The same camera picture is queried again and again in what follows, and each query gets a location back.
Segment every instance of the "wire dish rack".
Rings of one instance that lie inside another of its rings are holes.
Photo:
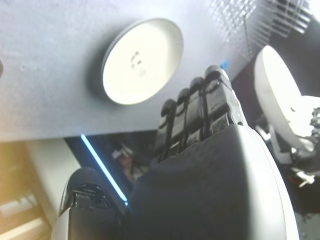
[[[272,34],[304,34],[312,17],[310,1],[210,0],[209,13],[222,40],[250,60]]]

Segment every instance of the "blue light strip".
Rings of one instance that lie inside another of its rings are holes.
[[[106,178],[110,181],[111,185],[113,186],[114,190],[118,193],[119,197],[124,201],[124,203],[127,205],[127,198],[124,195],[124,193],[121,191],[120,187],[118,186],[118,184],[116,183],[116,181],[114,180],[114,178],[111,176],[110,172],[108,171],[108,169],[106,168],[106,166],[104,165],[104,163],[101,161],[100,157],[98,156],[97,152],[94,150],[94,148],[92,147],[91,143],[88,141],[87,137],[82,134],[81,135],[81,139],[84,142],[84,144],[86,145],[86,147],[89,149],[91,155],[93,156],[93,158],[95,159],[96,163],[99,165],[99,167],[101,168],[101,170],[103,171],[104,175],[106,176]]]

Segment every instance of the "black and white robotic hand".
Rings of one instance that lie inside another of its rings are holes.
[[[76,171],[51,239],[299,239],[278,168],[221,68],[164,103],[155,153],[123,205],[106,178]]]

